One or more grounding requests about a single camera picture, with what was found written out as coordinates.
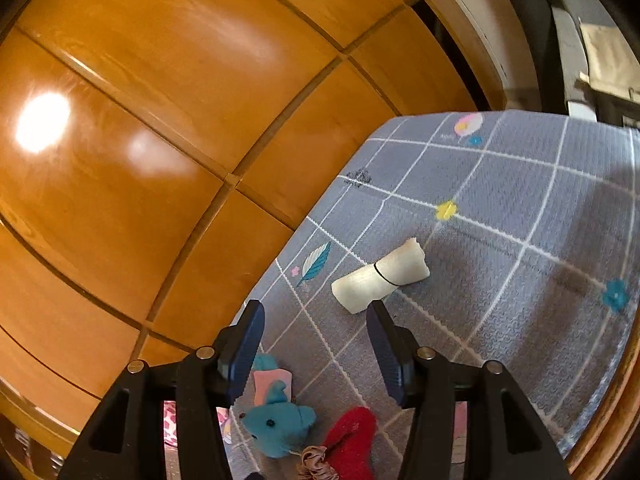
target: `blue plush toy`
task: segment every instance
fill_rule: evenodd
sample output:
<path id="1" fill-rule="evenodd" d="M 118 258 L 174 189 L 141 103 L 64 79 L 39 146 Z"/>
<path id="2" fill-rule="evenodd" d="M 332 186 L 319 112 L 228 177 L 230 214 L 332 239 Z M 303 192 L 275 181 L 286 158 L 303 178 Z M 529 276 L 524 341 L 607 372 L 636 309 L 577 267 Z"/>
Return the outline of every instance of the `blue plush toy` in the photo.
<path id="1" fill-rule="evenodd" d="M 278 368 L 273 357 L 264 354 L 256 356 L 254 370 L 276 372 L 272 377 L 277 376 L 279 371 L 285 372 Z M 259 376 L 254 372 L 254 381 L 258 383 L 269 376 L 270 374 Z M 255 445 L 260 452 L 271 458 L 283 458 L 291 451 L 300 452 L 305 447 L 309 428 L 316 421 L 316 412 L 312 408 L 289 402 L 286 389 L 287 384 L 283 380 L 271 381 L 264 396 L 264 403 L 254 406 L 241 419 L 246 430 L 255 439 Z"/>

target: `beige cloth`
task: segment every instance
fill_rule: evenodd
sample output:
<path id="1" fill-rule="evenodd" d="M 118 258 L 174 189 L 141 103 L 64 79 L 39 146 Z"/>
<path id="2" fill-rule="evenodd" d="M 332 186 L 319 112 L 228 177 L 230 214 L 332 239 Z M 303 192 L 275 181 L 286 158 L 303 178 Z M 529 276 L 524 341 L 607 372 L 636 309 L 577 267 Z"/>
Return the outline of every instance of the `beige cloth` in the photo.
<path id="1" fill-rule="evenodd" d="M 309 446 L 301 453 L 298 465 L 298 480 L 340 480 L 336 470 L 324 462 L 326 448 Z"/>
<path id="2" fill-rule="evenodd" d="M 589 58 L 589 75 L 580 74 L 595 91 L 640 104 L 640 63 L 617 27 L 581 23 Z"/>

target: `wooden wall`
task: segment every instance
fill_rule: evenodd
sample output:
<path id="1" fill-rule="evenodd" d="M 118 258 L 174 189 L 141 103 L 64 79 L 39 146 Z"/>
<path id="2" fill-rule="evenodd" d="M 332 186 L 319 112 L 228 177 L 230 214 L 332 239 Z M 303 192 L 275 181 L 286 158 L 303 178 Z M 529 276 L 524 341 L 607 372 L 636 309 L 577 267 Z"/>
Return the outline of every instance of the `wooden wall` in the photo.
<path id="1" fill-rule="evenodd" d="M 0 45 L 0 376 L 80 430 L 209 344 L 361 143 L 473 110 L 417 0 L 32 0 Z"/>

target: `brown scrunchie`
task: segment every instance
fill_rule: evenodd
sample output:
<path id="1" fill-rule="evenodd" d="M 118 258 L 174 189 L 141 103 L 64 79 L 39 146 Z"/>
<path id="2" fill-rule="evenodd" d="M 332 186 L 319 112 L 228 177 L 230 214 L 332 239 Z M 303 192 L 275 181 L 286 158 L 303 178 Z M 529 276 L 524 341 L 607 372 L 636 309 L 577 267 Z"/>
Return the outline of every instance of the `brown scrunchie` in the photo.
<path id="1" fill-rule="evenodd" d="M 340 480 L 336 470 L 324 462 L 324 446 L 309 446 L 300 454 L 302 464 L 298 464 L 298 480 Z"/>

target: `gray tablecloth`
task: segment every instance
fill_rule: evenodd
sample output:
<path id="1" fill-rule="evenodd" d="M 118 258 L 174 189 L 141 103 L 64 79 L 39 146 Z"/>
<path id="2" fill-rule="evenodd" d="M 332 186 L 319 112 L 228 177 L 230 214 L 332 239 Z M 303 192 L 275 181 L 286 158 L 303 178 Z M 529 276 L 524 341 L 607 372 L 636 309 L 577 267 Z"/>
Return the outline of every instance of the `gray tablecloth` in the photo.
<path id="1" fill-rule="evenodd" d="M 318 413 L 309 443 L 368 406 L 376 478 L 397 477 L 411 413 L 387 397 L 364 313 L 344 310 L 331 282 L 415 236 L 431 277 L 385 300 L 395 322 L 449 359 L 504 362 L 568 453 L 636 314 L 639 146 L 636 130 L 515 111 L 395 118 L 373 133 L 250 295 L 266 310 L 264 351 Z M 448 201 L 457 212 L 439 220 Z M 326 247 L 324 266 L 302 280 Z M 252 402 L 249 383 L 234 414 Z M 235 478 L 257 468 L 294 478 L 293 458 L 265 460 L 234 430 Z"/>

